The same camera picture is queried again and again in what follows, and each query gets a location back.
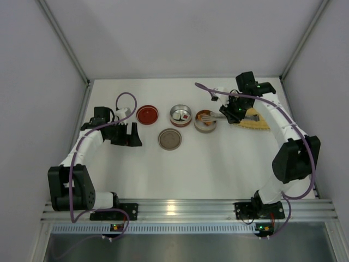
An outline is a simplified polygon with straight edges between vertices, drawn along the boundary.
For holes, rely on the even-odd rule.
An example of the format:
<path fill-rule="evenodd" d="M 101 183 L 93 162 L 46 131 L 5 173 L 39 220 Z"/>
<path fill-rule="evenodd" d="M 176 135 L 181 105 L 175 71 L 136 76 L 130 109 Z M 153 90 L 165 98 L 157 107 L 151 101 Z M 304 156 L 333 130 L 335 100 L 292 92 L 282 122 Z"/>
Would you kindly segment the dark sushi roll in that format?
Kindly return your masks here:
<path fill-rule="evenodd" d="M 180 122 L 182 120 L 182 114 L 174 112 L 173 115 L 172 115 L 172 119 L 175 120 L 175 121 Z"/>

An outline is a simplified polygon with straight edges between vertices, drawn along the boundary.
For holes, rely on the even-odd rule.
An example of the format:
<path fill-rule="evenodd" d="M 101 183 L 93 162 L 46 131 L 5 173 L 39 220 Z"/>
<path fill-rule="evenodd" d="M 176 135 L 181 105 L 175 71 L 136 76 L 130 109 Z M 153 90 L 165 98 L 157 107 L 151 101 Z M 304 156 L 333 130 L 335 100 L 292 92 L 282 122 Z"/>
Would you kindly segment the sushi roll with red centre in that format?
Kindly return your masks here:
<path fill-rule="evenodd" d="M 180 120 L 181 121 L 187 121 L 190 118 L 190 114 L 182 113 L 180 115 Z"/>

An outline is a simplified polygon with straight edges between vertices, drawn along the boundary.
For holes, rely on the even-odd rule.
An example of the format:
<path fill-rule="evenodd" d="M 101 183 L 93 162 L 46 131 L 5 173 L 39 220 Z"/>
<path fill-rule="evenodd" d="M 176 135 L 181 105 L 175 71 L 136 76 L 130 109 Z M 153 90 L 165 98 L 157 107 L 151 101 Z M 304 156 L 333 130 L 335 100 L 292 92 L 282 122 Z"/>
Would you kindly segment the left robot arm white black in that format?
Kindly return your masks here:
<path fill-rule="evenodd" d="M 97 192 L 88 172 L 97 149 L 106 141 L 111 145 L 141 147 L 137 123 L 127 124 L 128 108 L 113 112 L 94 108 L 94 115 L 82 125 L 76 144 L 58 165 L 49 168 L 51 205 L 55 211 L 113 209 L 120 206 L 115 192 Z"/>

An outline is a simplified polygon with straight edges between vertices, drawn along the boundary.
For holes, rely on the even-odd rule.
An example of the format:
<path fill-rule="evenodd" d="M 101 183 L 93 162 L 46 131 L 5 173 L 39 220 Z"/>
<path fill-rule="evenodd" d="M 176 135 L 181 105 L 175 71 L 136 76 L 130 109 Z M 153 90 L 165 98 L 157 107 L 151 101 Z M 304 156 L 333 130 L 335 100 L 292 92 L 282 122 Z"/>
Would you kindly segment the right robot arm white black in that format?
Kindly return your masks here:
<path fill-rule="evenodd" d="M 255 109 L 278 143 L 271 175 L 250 199 L 254 216 L 266 218 L 280 210 L 282 198 L 291 199 L 286 193 L 297 182 L 313 178 L 321 143 L 317 136 L 308 136 L 300 129 L 281 105 L 271 83 L 256 81 L 253 72 L 241 73 L 236 83 L 237 90 L 213 89 L 212 99 L 221 103 L 219 111 L 228 123 L 238 124 L 248 110 Z"/>

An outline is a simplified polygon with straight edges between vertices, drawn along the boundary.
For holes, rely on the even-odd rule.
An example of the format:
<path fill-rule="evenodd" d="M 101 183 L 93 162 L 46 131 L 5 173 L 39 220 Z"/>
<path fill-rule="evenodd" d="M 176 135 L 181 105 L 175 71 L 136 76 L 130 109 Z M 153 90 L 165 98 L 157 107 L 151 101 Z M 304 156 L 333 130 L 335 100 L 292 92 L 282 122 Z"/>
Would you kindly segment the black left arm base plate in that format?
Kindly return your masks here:
<path fill-rule="evenodd" d="M 118 207 L 94 211 L 89 219 L 91 221 L 136 221 L 138 207 L 138 203 L 121 203 Z"/>

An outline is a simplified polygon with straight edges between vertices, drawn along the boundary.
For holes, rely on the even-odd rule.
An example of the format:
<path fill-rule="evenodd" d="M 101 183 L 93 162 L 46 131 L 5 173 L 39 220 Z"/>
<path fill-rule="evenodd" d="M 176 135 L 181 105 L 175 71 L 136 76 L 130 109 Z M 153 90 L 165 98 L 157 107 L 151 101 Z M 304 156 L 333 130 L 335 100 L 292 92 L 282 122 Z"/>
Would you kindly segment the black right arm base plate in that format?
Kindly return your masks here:
<path fill-rule="evenodd" d="M 284 219 L 285 213 L 282 203 L 279 201 L 274 204 L 258 205 L 248 202 L 236 202 L 233 204 L 238 220 L 253 220 L 253 219 Z"/>

